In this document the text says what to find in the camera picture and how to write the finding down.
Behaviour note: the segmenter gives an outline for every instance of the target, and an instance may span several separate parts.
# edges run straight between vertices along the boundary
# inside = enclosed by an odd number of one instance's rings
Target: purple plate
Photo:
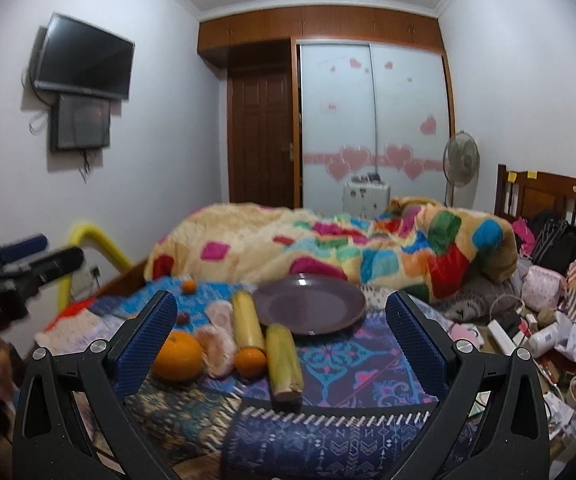
[[[330,334],[363,316],[361,290],[337,278],[295,274],[262,285],[253,293],[263,325],[280,323],[295,335]]]

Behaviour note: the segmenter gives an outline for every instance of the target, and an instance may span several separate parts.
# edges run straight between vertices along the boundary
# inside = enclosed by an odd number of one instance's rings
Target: power strip
[[[514,349],[517,348],[517,345],[508,337],[508,334],[504,332],[504,329],[501,328],[501,325],[495,319],[488,324],[488,330],[490,330],[490,333],[497,342],[499,349],[505,355],[512,354]]]

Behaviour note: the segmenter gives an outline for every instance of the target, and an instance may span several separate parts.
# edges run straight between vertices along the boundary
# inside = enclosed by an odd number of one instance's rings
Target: white box
[[[343,187],[343,212],[373,219],[390,203],[390,186],[385,182],[348,182]]]

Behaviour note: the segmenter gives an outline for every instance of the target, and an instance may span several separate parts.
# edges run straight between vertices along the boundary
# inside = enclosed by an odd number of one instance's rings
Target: wooden cabinet
[[[256,43],[266,39],[264,10],[254,10],[231,16],[230,45]]]
[[[265,33],[269,40],[300,38],[303,36],[301,7],[280,7],[265,12]]]
[[[413,43],[410,14],[398,10],[374,9],[377,37],[385,43]]]
[[[419,14],[409,14],[408,18],[412,29],[413,43],[418,46],[444,49],[442,32],[439,28],[439,21],[436,18],[420,16]]]
[[[337,6],[302,7],[304,38],[338,38],[341,36],[341,17]]]
[[[199,25],[198,52],[205,52],[220,46],[228,46],[230,43],[230,17],[210,20]]]
[[[375,10],[371,7],[339,7],[341,35],[347,38],[375,38]]]

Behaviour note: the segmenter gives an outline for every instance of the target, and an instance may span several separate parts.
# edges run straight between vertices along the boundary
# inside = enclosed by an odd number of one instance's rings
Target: metal bolt
[[[457,350],[459,350],[459,352],[462,352],[464,354],[469,354],[470,352],[472,352],[473,349],[472,343],[465,339],[459,339],[457,341],[456,346]]]
[[[43,359],[47,353],[48,352],[46,351],[45,348],[37,348],[34,352],[32,352],[32,358],[35,361],[39,361],[39,360]]]
[[[106,348],[108,348],[108,344],[103,339],[97,339],[90,345],[90,352],[94,354],[100,354]]]
[[[523,359],[524,361],[529,361],[532,359],[529,349],[523,347],[517,348],[517,357],[519,357],[519,359]]]

